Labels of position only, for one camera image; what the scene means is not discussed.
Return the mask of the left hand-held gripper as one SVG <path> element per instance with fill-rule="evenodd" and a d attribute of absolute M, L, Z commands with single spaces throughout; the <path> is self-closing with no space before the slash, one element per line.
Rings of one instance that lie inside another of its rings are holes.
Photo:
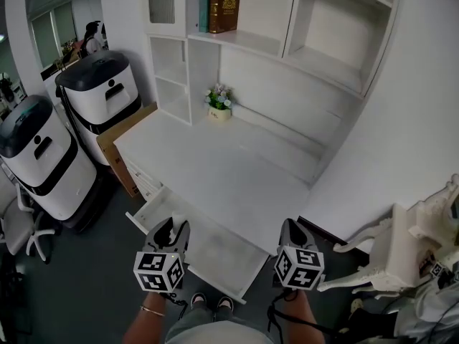
<path fill-rule="evenodd" d="M 174 232 L 173 245 L 171 233 Z M 184 255 L 188 249 L 190 225 L 174 227 L 171 217 L 155 225 L 146 235 L 144 252 L 137 252 L 133 273 L 145 292 L 172 293 L 181 289 L 185 274 Z"/>

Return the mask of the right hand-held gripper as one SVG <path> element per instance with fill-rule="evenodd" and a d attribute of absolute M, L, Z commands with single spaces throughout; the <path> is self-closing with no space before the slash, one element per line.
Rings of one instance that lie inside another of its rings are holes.
<path fill-rule="evenodd" d="M 287 218 L 280 231 L 275 273 L 283 287 L 312 290 L 325 269 L 323 253 L 304 225 L 290 222 Z M 289 247 L 291 242 L 297 248 Z"/>

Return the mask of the wide white desk drawer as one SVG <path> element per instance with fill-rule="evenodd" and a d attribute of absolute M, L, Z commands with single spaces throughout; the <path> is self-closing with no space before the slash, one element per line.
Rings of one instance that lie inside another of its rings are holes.
<path fill-rule="evenodd" d="M 147 234 L 174 212 L 185 215 L 191 227 L 185 254 L 188 270 L 244 305 L 244 295 L 268 260 L 269 254 L 227 231 L 165 186 L 134 215 L 126 213 L 126 216 Z"/>

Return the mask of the person's right forearm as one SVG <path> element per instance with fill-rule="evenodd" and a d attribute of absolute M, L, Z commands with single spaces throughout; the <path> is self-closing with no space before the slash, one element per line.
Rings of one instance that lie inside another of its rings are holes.
<path fill-rule="evenodd" d="M 304 290 L 296 290 L 286 297 L 283 312 L 291 317 L 316 324 L 313 312 Z M 287 322 L 286 333 L 288 344 L 324 344 L 320 330 L 309 325 Z"/>

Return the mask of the person's left forearm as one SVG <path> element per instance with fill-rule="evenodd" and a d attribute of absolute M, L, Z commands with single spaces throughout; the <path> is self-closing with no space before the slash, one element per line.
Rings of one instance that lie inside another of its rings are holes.
<path fill-rule="evenodd" d="M 148 293 L 123 336 L 122 344 L 159 344 L 165 314 L 166 298 L 158 293 Z"/>

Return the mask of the brown cardboard box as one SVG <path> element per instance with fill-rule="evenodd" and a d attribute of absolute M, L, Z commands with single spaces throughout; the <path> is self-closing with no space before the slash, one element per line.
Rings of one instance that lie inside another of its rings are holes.
<path fill-rule="evenodd" d="M 131 197 L 139 195 L 140 192 L 114 142 L 126 131 L 130 130 L 134 125 L 156 110 L 156 103 L 141 108 L 96 137 L 99 149 L 111 167 L 111 171 L 116 175 Z"/>

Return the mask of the white desk with hutch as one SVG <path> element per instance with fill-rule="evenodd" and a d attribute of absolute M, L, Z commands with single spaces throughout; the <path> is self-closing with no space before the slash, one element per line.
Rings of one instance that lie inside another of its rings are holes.
<path fill-rule="evenodd" d="M 118 147 L 227 231 L 267 253 L 306 207 L 366 105 L 400 0 L 240 0 L 237 29 L 147 34 L 158 111 Z M 232 89 L 232 115 L 208 116 L 205 93 Z"/>

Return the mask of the white carved vanity table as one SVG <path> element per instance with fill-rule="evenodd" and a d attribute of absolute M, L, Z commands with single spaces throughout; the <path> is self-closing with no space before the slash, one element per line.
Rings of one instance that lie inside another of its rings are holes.
<path fill-rule="evenodd" d="M 429 257 L 453 268 L 459 262 L 459 174 L 410 209 L 394 204 L 390 217 L 360 231 L 345 245 L 335 244 L 333 250 L 349 252 L 367 240 L 373 241 L 368 264 L 345 277 L 322 279 L 318 291 L 351 287 L 354 292 L 395 296 L 420 285 L 428 273 L 421 266 Z"/>

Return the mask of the grey shorts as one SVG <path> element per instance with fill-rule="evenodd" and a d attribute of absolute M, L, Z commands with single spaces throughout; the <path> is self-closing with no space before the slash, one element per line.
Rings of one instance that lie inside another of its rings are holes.
<path fill-rule="evenodd" d="M 235 317 L 227 307 L 214 314 L 206 307 L 194 308 L 174 324 L 165 344 L 275 344 L 264 331 Z"/>

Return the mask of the white and black service robot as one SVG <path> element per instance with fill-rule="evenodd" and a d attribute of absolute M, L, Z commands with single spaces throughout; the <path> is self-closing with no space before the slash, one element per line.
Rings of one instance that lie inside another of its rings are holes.
<path fill-rule="evenodd" d="M 77 233 L 98 217 L 103 176 L 52 101 L 23 99 L 0 123 L 0 158 L 53 219 Z"/>
<path fill-rule="evenodd" d="M 85 152 L 108 166 L 97 137 L 142 108 L 128 58 L 113 50 L 90 54 L 58 74 L 55 84 Z"/>

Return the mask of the patterned black and white block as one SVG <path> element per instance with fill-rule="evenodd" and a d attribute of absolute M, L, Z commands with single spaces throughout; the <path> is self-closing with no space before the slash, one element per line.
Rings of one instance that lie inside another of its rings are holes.
<path fill-rule="evenodd" d="M 438 277 L 445 271 L 448 271 L 448 268 L 441 262 L 437 261 L 432 252 L 428 252 L 419 264 L 419 276 L 421 278 L 428 275 Z"/>

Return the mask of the small potted flower plant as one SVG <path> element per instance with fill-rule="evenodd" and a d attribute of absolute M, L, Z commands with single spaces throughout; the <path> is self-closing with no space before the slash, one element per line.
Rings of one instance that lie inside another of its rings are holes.
<path fill-rule="evenodd" d="M 231 118 L 232 89 L 223 84 L 216 83 L 205 93 L 204 103 L 208 107 L 208 116 L 214 120 L 226 121 Z"/>

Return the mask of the white office chair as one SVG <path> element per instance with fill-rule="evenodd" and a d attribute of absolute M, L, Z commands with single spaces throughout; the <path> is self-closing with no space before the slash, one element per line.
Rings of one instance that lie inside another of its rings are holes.
<path fill-rule="evenodd" d="M 55 227 L 40 229 L 40 222 L 44 216 L 43 211 L 34 214 L 35 210 L 25 204 L 21 186 L 16 183 L 16 198 L 6 207 L 0 217 L 0 244 L 6 245 L 8 253 L 15 256 L 22 247 L 26 249 L 26 255 L 32 255 L 32 247 L 35 247 L 38 255 L 45 264 L 49 264 L 50 257 L 46 256 L 40 245 L 39 238 L 43 236 L 57 235 Z"/>

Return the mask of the grey cloth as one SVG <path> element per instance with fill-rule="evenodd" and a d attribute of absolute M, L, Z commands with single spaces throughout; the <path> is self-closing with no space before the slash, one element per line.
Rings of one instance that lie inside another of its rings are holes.
<path fill-rule="evenodd" d="M 459 344 L 459 281 L 439 287 L 435 279 L 397 313 L 395 337 L 415 344 Z"/>

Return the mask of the white ribbed glass cabinet door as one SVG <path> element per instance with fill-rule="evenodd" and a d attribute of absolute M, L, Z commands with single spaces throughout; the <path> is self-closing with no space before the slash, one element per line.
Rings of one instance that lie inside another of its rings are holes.
<path fill-rule="evenodd" d="M 186 35 L 186 0 L 143 0 L 143 15 L 147 34 Z"/>

